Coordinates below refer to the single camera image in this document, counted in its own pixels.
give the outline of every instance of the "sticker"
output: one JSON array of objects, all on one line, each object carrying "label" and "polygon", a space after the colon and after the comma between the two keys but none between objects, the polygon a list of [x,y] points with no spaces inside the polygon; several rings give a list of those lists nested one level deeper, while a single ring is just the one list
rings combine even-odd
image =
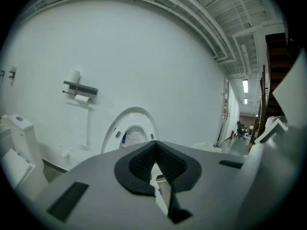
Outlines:
[{"label": "sticker", "polygon": [[120,148],[125,148],[134,144],[144,142],[144,134],[138,131],[127,131],[123,136]]}]

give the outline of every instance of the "white wall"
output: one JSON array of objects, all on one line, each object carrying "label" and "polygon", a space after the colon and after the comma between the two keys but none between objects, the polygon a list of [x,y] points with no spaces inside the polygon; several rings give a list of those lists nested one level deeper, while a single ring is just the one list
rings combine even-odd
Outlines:
[{"label": "white wall", "polygon": [[[6,69],[0,114],[33,122],[43,157],[64,169],[100,153],[111,123],[134,106],[152,115],[161,140],[186,146],[217,140],[223,73],[191,31],[143,4],[76,0],[46,10],[12,36],[0,68]],[[73,140],[80,130],[76,106],[62,93],[71,69],[81,72],[80,84],[98,89],[87,147]],[[62,160],[69,148],[69,159]]]},{"label": "white wall", "polygon": [[233,88],[230,87],[230,99],[231,99],[231,106],[229,108],[230,116],[229,116],[229,125],[227,128],[226,136],[225,138],[228,138],[231,136],[231,132],[236,132],[236,123],[239,121],[240,118],[240,109],[239,109],[239,103],[236,98],[236,95],[233,91]]}]

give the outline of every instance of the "black mesh grille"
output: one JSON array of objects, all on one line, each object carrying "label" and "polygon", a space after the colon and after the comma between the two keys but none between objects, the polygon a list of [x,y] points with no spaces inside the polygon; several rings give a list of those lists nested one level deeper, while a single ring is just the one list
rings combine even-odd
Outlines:
[{"label": "black mesh grille", "polygon": [[156,145],[157,164],[169,183],[180,176],[187,169],[187,163],[170,153],[166,149]]},{"label": "black mesh grille", "polygon": [[149,183],[154,163],[155,149],[154,146],[151,146],[131,159],[129,162],[129,170],[139,179]]}]

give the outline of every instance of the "toilet paper roll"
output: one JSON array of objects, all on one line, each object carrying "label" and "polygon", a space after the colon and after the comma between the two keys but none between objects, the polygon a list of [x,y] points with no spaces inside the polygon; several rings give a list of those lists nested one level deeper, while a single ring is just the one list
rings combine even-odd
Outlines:
[{"label": "toilet paper roll", "polygon": [[78,95],[75,96],[75,100],[78,101],[78,102],[82,102],[82,103],[88,103],[89,97],[78,94]]},{"label": "toilet paper roll", "polygon": [[2,126],[10,126],[9,116],[3,115],[1,118]]},{"label": "toilet paper roll", "polygon": [[73,83],[78,83],[79,78],[80,78],[80,72],[73,70],[69,73],[67,81],[73,82]]},{"label": "toilet paper roll", "polygon": [[16,72],[16,67],[15,66],[11,67],[11,72]]}]

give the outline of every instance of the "fluorescent light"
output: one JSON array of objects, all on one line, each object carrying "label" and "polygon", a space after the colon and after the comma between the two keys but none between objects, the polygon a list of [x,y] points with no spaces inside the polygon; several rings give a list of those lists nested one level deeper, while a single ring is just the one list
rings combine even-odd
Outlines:
[{"label": "fluorescent light", "polygon": [[248,93],[248,80],[247,79],[243,80],[243,88],[244,88],[244,93]]}]

